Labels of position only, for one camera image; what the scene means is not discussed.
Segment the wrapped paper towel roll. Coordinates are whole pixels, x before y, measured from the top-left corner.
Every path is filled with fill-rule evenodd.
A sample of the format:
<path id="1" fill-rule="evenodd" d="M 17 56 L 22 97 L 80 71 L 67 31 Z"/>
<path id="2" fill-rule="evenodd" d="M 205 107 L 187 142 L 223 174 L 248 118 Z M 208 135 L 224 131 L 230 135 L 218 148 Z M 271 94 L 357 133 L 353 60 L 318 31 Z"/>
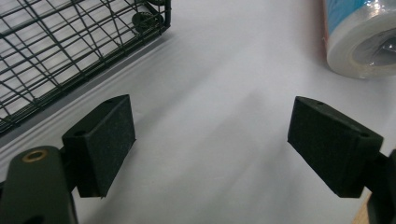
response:
<path id="1" fill-rule="evenodd" d="M 326 57 L 345 77 L 396 76 L 396 0 L 323 0 Z"/>

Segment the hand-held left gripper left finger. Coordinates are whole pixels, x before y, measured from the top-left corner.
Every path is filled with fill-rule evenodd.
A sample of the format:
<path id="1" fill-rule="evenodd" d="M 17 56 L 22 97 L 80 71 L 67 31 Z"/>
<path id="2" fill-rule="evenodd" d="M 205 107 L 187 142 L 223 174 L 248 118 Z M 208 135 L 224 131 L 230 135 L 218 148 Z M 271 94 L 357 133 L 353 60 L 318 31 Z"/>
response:
<path id="1" fill-rule="evenodd" d="M 62 148 L 15 156 L 0 183 L 0 224 L 78 224 L 72 191 L 107 196 L 135 141 L 130 96 L 108 99 L 62 136 Z"/>

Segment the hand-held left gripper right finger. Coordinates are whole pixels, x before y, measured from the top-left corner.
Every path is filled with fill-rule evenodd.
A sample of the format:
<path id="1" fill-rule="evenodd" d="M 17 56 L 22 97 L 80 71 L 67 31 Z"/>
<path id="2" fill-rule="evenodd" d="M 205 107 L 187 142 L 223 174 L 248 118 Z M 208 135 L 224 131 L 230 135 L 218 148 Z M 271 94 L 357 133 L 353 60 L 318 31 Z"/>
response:
<path id="1" fill-rule="evenodd" d="M 381 135 L 329 105 L 297 96 L 288 142 L 338 197 L 372 192 L 369 224 L 396 224 L 396 149 L 382 154 Z"/>

